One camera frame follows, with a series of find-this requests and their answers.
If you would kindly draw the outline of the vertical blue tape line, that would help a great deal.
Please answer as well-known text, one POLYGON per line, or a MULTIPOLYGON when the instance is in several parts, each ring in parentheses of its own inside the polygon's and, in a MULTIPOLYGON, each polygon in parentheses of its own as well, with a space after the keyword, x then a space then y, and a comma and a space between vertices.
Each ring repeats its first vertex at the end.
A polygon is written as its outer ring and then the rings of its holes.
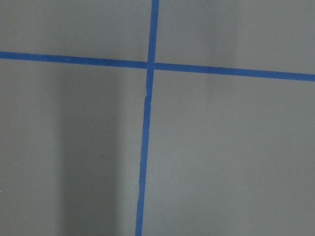
POLYGON ((141 236, 142 229, 143 229, 144 203, 145 203, 145 190, 146 190, 146 172, 147 172, 150 120, 151 120, 151 103, 152 103, 152 92, 153 92, 153 83, 154 83, 156 41, 157 41, 157 30, 158 30, 158 12, 159 12, 159 1, 153 0, 152 6, 151 6, 150 35, 149 35, 148 60, 147 60, 147 71, 146 71, 146 96, 144 100, 141 156, 140 156, 140 163, 139 163, 139 181, 138 181, 139 192, 138 192, 136 223, 135 223, 136 236, 141 236))

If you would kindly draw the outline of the horizontal blue tape line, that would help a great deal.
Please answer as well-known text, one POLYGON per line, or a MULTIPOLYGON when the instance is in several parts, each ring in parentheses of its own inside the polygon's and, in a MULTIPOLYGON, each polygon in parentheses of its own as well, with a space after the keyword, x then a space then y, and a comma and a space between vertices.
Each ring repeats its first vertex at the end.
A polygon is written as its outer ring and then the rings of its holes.
MULTIPOLYGON (((4 51, 1 51, 0 58, 1 59, 15 59, 15 60, 44 61, 44 62, 55 62, 55 63, 82 64, 82 65, 136 68, 136 69, 146 69, 148 67, 148 63, 144 61, 98 59, 98 58, 59 56, 59 55, 46 55, 46 54, 30 54, 30 53, 17 53, 17 52, 4 52, 4 51)), ((308 82, 315 81, 314 74, 252 70, 252 69, 240 69, 240 68, 225 68, 225 67, 171 64, 171 63, 157 62, 154 64, 153 69, 162 70, 162 71, 245 76, 245 77, 284 79, 284 80, 296 80, 296 81, 308 81, 308 82)))

